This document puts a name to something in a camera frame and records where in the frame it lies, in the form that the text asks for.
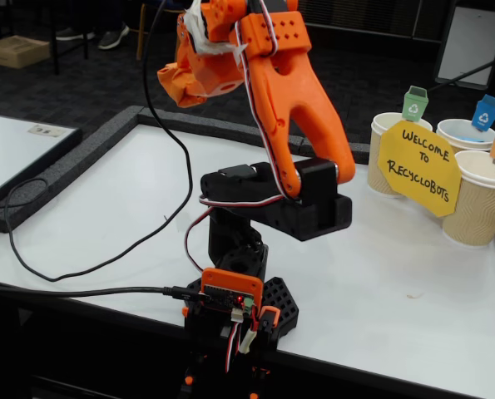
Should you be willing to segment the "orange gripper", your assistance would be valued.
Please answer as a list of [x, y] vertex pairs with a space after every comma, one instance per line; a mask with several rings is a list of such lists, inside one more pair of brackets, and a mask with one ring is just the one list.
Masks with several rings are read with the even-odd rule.
[[246, 49], [230, 32], [247, 15], [246, 1], [193, 1], [179, 16], [176, 64], [191, 67], [188, 94], [221, 96], [244, 83], [235, 58]]

